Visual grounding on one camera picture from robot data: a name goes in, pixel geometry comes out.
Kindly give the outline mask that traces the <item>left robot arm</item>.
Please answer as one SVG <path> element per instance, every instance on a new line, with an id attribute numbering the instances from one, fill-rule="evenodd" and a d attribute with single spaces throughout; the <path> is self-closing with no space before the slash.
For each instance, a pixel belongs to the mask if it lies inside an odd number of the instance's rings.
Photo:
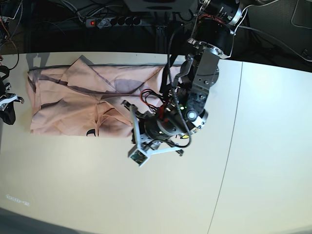
<path id="1" fill-rule="evenodd" d="M 150 105 L 150 112 L 145 114 L 136 112 L 140 135 L 133 137 L 133 143 L 144 150 L 155 150 L 160 143 L 175 147 L 171 137 L 191 138 L 204 126 L 208 117 L 205 104 L 210 87 L 218 79 L 218 62 L 232 55 L 234 37 L 247 8 L 245 0 L 204 0 L 199 5 L 189 39 L 193 49 L 179 73 L 171 70 L 176 55 L 168 53 L 160 91 L 141 92 L 143 101 L 156 97 L 161 106 Z"/>

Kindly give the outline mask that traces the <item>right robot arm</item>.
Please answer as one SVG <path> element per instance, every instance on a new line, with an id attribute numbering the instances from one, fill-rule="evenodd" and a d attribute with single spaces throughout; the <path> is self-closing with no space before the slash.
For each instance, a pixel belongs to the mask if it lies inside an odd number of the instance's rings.
<path id="1" fill-rule="evenodd" d="M 7 42 L 12 43 L 17 54 L 17 61 L 13 67 L 9 68 L 3 64 L 0 65 L 0 119 L 7 125 L 13 125 L 16 121 L 14 103 L 24 103 L 23 97 L 10 92 L 11 83 L 5 82 L 20 60 L 19 49 L 13 42 L 15 32 L 10 33 L 9 31 L 9 21 L 14 20 L 17 14 L 19 14 L 19 19 L 16 26 L 19 26 L 23 15 L 23 1 L 2 0 L 0 2 L 0 45 L 4 46 Z"/>

